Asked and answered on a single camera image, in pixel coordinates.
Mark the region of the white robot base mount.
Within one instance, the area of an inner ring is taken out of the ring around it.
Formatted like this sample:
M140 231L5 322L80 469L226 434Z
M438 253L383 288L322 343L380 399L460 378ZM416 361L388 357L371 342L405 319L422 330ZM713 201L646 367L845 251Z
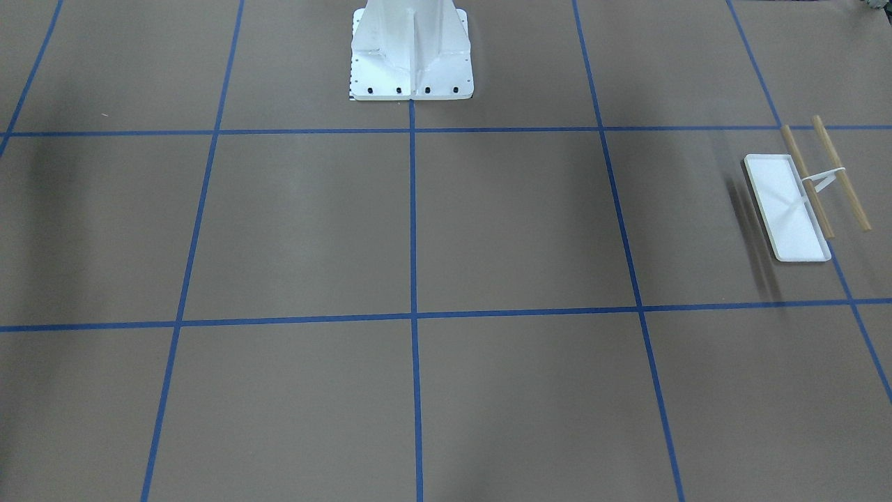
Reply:
M466 100L475 92L468 13L452 1L369 1L351 22L348 95Z

